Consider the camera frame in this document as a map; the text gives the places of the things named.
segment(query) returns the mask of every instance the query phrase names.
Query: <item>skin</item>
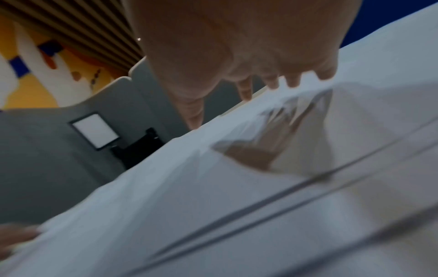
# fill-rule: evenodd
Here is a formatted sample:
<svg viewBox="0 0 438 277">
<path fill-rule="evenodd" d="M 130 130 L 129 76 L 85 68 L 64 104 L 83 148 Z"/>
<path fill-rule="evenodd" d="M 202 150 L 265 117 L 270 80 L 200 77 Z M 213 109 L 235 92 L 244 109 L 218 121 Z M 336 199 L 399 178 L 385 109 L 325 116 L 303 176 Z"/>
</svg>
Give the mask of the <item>skin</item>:
<svg viewBox="0 0 438 277">
<path fill-rule="evenodd" d="M 251 77 L 289 87 L 304 72 L 332 78 L 361 0 L 124 0 L 155 76 L 191 129 L 221 80 L 252 97 Z"/>
<path fill-rule="evenodd" d="M 18 224 L 0 225 L 0 261 L 12 254 L 14 245 L 30 241 L 39 236 L 35 226 L 23 226 Z"/>
</svg>

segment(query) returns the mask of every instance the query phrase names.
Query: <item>wooden ceiling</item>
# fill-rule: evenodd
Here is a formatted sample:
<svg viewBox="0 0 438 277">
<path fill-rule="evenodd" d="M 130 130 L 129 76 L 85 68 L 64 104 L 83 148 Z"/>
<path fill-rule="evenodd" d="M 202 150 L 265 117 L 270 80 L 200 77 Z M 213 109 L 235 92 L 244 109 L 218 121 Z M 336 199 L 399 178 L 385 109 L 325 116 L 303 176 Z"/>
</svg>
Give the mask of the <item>wooden ceiling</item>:
<svg viewBox="0 0 438 277">
<path fill-rule="evenodd" d="M 143 57 L 120 0 L 0 0 L 0 13 L 124 73 Z"/>
</svg>

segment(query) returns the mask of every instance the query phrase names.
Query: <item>dark blue background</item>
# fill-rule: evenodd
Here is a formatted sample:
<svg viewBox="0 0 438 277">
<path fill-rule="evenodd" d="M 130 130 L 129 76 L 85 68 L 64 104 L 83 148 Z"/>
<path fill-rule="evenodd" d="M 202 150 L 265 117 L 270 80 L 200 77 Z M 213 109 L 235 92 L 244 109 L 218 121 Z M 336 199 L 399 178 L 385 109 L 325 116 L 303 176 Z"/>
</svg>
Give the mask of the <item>dark blue background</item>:
<svg viewBox="0 0 438 277">
<path fill-rule="evenodd" d="M 364 0 L 341 47 L 437 2 L 438 0 Z"/>
</svg>

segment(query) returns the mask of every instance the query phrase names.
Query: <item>wall mural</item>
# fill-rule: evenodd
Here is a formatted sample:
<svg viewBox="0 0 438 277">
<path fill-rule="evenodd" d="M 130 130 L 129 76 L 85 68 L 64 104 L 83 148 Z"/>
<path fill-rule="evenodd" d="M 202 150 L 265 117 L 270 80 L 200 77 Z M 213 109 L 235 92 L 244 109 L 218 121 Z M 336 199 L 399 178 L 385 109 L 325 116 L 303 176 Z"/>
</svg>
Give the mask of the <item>wall mural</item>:
<svg viewBox="0 0 438 277">
<path fill-rule="evenodd" d="M 75 105 L 121 75 L 0 16 L 0 109 Z"/>
</svg>

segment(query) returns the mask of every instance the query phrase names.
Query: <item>white sheet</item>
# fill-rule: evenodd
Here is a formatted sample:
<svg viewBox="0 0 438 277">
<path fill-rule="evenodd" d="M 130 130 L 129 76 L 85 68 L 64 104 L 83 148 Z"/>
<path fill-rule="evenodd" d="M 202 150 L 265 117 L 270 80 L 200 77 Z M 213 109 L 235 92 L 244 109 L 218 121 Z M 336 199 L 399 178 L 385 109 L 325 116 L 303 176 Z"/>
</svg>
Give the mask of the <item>white sheet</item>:
<svg viewBox="0 0 438 277">
<path fill-rule="evenodd" d="M 436 276 L 437 15 L 433 5 L 343 48 L 334 80 L 306 74 L 295 90 L 282 82 L 172 140 L 45 223 L 0 275 Z M 262 112 L 326 88 L 332 161 L 313 169 L 351 166 L 307 186 L 302 172 L 260 172 L 212 150 L 253 139 Z M 300 161 L 296 137 L 287 157 Z M 220 228 L 154 257 L 217 220 Z"/>
</svg>

